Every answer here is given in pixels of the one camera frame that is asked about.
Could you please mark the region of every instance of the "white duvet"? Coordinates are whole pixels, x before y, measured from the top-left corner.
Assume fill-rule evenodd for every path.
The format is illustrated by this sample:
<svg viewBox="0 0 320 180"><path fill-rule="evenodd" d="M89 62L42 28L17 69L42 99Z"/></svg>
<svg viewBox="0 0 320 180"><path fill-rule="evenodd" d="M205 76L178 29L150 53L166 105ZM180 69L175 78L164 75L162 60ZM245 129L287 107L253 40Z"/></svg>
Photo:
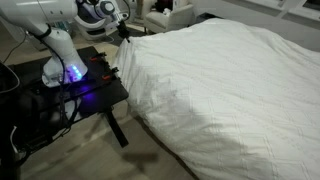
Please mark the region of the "white duvet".
<svg viewBox="0 0 320 180"><path fill-rule="evenodd" d="M214 19L124 41L114 66L131 107L200 179L320 179L319 53Z"/></svg>

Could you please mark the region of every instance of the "beige carpet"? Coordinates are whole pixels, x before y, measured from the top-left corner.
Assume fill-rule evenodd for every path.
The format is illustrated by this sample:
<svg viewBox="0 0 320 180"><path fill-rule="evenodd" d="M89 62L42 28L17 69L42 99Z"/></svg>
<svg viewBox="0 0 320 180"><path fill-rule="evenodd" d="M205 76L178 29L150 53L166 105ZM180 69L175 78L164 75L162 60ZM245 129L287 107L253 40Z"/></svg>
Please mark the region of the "beige carpet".
<svg viewBox="0 0 320 180"><path fill-rule="evenodd" d="M143 30L142 27L130 26ZM0 60L15 42L0 24ZM76 48L94 46L108 54L112 62L118 47L108 43L88 42L76 32ZM29 43L17 49L8 64L17 64L49 55L39 52ZM127 104L115 106L114 114L129 140L122 149L107 121L94 115L72 127L69 134L30 157L21 168L21 179L26 180L189 180L191 173L158 142L138 117L126 115Z"/></svg>

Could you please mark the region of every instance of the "wire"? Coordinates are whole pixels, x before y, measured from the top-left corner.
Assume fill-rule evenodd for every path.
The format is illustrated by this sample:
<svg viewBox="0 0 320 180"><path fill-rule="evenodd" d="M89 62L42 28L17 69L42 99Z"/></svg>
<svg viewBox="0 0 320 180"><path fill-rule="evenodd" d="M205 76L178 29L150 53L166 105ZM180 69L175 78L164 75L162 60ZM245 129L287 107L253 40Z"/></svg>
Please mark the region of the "wire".
<svg viewBox="0 0 320 180"><path fill-rule="evenodd" d="M129 16L128 16L127 19L125 20L125 21L127 21L128 19L130 19L131 9L130 9L129 3L128 3L126 0L123 0L123 2L126 3L126 5L127 5L127 7L128 7Z"/></svg>
<svg viewBox="0 0 320 180"><path fill-rule="evenodd" d="M111 36L106 36L106 37L110 38L111 40L110 41L105 41L105 43L113 43L114 42L113 37L111 37Z"/></svg>
<svg viewBox="0 0 320 180"><path fill-rule="evenodd" d="M57 139L63 137L64 135L68 134L71 131L71 128L65 128L56 138L52 140L52 143L55 142Z"/></svg>
<svg viewBox="0 0 320 180"><path fill-rule="evenodd" d="M73 85L73 82L71 82L71 83L67 86L67 88L65 88L65 91L68 91L68 89L69 89L72 85Z"/></svg>
<svg viewBox="0 0 320 180"><path fill-rule="evenodd" d="M3 64L6 63L6 61L9 59L10 55L12 54L12 52L16 49L18 49L23 43L24 41L26 41L27 39L27 33L25 31L24 32L24 37L23 37L23 40L14 48L11 49L11 51L9 52L9 54L7 55L7 57L4 59L4 61L2 62Z"/></svg>
<svg viewBox="0 0 320 180"><path fill-rule="evenodd" d="M63 122L63 119L65 118L65 104L64 104L64 90L63 90L63 85L65 83L65 74L66 74L66 67L65 64L63 62L63 59L60 57L60 55L49 45L47 44L45 41L43 41L42 39L39 39L39 41L44 44L54 55L56 55L61 63L62 66L62 80L60 83L60 122Z"/></svg>
<svg viewBox="0 0 320 180"><path fill-rule="evenodd" d="M20 86L20 79L19 79L19 77L16 75L16 73L14 73L9 67L7 67L6 65L4 65L2 62L1 62L1 64L2 64L4 67L8 68L8 70L9 70L9 71L14 75L14 77L17 79L17 85L16 85L16 86L14 86L14 87L11 88L11 89L5 90L5 91L0 91L0 94L4 94L4 93L13 91L13 90L15 90L16 88L18 88L18 87Z"/></svg>

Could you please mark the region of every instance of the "bed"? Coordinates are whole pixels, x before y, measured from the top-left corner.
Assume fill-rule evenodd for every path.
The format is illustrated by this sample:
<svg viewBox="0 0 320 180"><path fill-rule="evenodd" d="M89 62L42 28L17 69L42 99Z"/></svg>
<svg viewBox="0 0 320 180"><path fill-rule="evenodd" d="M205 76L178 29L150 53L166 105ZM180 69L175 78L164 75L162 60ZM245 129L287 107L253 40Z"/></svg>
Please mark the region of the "bed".
<svg viewBox="0 0 320 180"><path fill-rule="evenodd" d="M320 179L320 53L222 19L130 40L131 108L200 179Z"/></svg>

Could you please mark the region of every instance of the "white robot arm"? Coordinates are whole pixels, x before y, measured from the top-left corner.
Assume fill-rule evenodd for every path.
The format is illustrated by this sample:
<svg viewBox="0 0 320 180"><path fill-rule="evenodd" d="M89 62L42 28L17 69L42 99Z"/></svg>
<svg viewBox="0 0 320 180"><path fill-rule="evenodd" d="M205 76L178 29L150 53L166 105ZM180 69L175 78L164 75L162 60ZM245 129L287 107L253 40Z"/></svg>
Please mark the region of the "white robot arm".
<svg viewBox="0 0 320 180"><path fill-rule="evenodd" d="M128 38L129 32L126 30L124 21L129 15L120 12L115 0L76 0L76 2L78 6L85 9L86 13L90 15L90 18L95 20L93 23L86 22L81 19L79 14L75 17L78 24L88 29L101 28L101 25L106 24L103 27L106 31L117 27L119 35L122 38Z"/></svg>
<svg viewBox="0 0 320 180"><path fill-rule="evenodd" d="M112 17L123 38L128 38L123 21L117 16L117 3L115 1L91 0L91 8L96 12L95 18ZM9 23L20 26L40 41L48 45L52 53L51 59L44 66L42 80L48 87L64 83L80 81L86 74L87 67L79 57L70 35L60 29L47 25L57 21L73 19L77 16L78 8L75 0L0 0L0 16Z"/></svg>

